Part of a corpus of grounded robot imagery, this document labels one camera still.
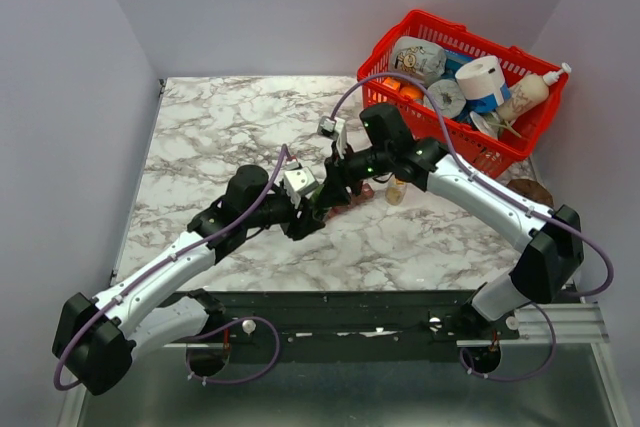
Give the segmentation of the green pill bottle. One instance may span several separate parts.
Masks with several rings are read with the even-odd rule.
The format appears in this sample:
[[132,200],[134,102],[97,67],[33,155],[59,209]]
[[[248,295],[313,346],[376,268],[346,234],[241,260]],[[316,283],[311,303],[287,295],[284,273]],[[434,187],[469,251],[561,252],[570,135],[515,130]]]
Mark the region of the green pill bottle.
[[309,205],[312,208],[317,208],[318,207],[318,199],[321,196],[323,190],[323,186],[320,185],[318,186],[309,196]]

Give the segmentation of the orange fruit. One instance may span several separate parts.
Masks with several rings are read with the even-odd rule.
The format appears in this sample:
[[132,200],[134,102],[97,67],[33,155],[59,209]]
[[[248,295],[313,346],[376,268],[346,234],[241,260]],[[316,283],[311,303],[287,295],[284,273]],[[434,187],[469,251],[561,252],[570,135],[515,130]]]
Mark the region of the orange fruit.
[[416,102],[419,104],[422,104],[424,100],[424,93],[422,92],[422,90],[419,87],[413,85],[403,86],[399,90],[398,94],[402,98],[410,99],[412,102]]

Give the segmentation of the aluminium rail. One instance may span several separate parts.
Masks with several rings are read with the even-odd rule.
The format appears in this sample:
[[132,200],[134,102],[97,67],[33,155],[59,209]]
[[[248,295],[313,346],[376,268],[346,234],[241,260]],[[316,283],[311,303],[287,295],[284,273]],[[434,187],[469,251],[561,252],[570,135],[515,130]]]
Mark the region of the aluminium rail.
[[[548,329],[554,329],[557,343],[598,343],[608,342],[608,334],[603,317],[595,304],[559,304],[549,305],[542,311],[530,305],[508,314],[504,319],[496,321],[492,329],[500,331],[499,337],[507,341],[507,334],[515,334],[516,340],[507,343],[530,341],[541,343]],[[200,335],[205,328],[205,321],[212,320],[212,314],[206,314],[205,308],[196,300],[186,298],[178,300],[168,307],[154,309],[135,327],[133,324],[117,327],[124,333],[124,338],[134,341],[135,357],[142,355],[143,350],[155,350],[183,338]],[[429,314],[427,316],[427,330],[433,334],[444,334],[443,340],[453,340],[455,336],[461,339],[461,346],[481,346],[489,340],[472,340],[471,334],[455,334],[453,327],[445,328],[444,314]],[[374,327],[336,327],[338,336],[360,335],[363,337],[384,337],[400,332],[401,327],[375,323]]]

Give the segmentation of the grey wrapped toilet roll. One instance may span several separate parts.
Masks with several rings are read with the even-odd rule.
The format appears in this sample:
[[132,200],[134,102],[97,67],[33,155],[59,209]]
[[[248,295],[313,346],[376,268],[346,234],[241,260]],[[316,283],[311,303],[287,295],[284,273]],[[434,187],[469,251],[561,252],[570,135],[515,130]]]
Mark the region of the grey wrapped toilet roll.
[[434,106],[430,98],[435,99],[440,112],[446,118],[458,117],[466,106],[467,100],[455,80],[440,79],[431,84],[427,91],[429,95],[423,97],[423,104],[433,110]]

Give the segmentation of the orange box in basket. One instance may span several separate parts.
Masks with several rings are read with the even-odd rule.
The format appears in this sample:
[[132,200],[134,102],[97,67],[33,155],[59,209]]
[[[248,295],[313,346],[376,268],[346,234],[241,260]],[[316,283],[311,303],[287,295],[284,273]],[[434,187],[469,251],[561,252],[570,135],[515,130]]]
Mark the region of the orange box in basket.
[[392,78],[392,77],[386,77],[383,80],[382,84],[386,88],[388,88],[388,89],[390,89],[390,90],[392,90],[394,92],[399,92],[401,90],[401,88],[403,87],[403,84],[402,84],[402,82],[400,80]]

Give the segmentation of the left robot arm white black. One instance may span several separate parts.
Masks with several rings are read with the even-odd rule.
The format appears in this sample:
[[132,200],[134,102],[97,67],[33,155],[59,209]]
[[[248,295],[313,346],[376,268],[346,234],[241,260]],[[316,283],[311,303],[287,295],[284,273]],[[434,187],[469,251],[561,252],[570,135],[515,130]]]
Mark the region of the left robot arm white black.
[[78,293],[63,305],[52,352],[54,386],[79,385],[100,395],[114,387],[140,357],[184,338],[214,340],[220,309],[204,291],[164,302],[183,284],[242,246],[251,229],[278,225],[292,240],[323,228],[324,187],[309,168],[280,161],[273,173],[238,168],[225,193],[195,215],[161,254],[91,298]]

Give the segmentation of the cream lotion pump bottle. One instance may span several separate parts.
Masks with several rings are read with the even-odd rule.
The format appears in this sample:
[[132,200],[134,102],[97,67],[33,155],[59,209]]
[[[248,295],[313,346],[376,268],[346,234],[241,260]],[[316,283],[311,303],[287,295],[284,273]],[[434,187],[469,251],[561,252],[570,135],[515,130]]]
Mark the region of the cream lotion pump bottle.
[[563,74],[570,74],[572,68],[562,63],[561,68],[543,75],[528,74],[510,89],[510,98],[496,108],[498,117],[505,123],[511,123],[544,102],[550,95],[550,87],[556,84]]

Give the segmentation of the grey printed snack bag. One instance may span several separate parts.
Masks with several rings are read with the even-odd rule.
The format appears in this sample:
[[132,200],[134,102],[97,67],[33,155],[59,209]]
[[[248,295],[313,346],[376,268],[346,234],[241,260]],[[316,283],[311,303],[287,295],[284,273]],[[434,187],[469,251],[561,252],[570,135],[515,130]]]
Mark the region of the grey printed snack bag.
[[426,86],[438,81],[445,72],[445,50],[438,44],[411,36],[402,36],[394,44],[389,70],[409,75]]

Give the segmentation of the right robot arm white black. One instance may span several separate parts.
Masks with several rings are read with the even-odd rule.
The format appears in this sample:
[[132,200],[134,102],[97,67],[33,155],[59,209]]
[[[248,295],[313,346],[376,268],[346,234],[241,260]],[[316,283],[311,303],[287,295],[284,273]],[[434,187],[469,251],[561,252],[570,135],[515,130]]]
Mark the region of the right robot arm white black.
[[345,205],[365,180],[391,174],[463,208],[520,254],[509,272],[481,286],[468,300],[459,317],[467,336],[485,337],[500,317],[530,302],[551,302],[581,265],[583,243],[574,234],[580,217],[573,209],[563,206],[546,219],[546,205],[458,165],[437,139],[415,139],[394,105],[376,104],[363,110],[360,120],[371,142],[362,151],[347,144],[343,120],[323,117],[319,122],[319,134],[332,141],[332,154],[325,161],[317,208]]

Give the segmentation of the white toilet paper roll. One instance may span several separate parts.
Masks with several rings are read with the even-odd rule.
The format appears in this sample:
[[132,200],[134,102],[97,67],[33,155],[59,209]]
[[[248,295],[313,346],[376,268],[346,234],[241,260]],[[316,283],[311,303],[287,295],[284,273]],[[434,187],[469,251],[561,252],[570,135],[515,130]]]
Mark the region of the white toilet paper roll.
[[505,100],[506,80],[499,59],[494,55],[476,58],[462,65],[455,73],[455,80],[467,100],[479,100],[488,96]]

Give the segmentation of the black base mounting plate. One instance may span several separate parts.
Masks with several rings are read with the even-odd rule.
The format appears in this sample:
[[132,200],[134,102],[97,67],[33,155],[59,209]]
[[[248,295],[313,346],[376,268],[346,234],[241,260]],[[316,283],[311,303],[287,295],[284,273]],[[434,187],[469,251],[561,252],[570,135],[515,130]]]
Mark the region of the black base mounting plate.
[[469,290],[333,291],[333,292],[187,292],[209,315],[212,331],[238,318],[268,320],[245,333],[230,328],[230,360],[265,364],[346,363],[457,359],[462,346],[520,344],[549,338],[543,311],[527,306],[511,310],[483,327],[468,326],[464,309]]

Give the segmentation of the clear pill bottle orange label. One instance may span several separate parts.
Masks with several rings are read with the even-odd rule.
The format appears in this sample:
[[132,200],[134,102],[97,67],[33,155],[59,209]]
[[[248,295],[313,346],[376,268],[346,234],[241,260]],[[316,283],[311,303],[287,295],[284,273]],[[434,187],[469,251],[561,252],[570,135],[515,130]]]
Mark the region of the clear pill bottle orange label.
[[385,190],[385,199],[392,206],[398,206],[404,200],[407,183],[392,177]]

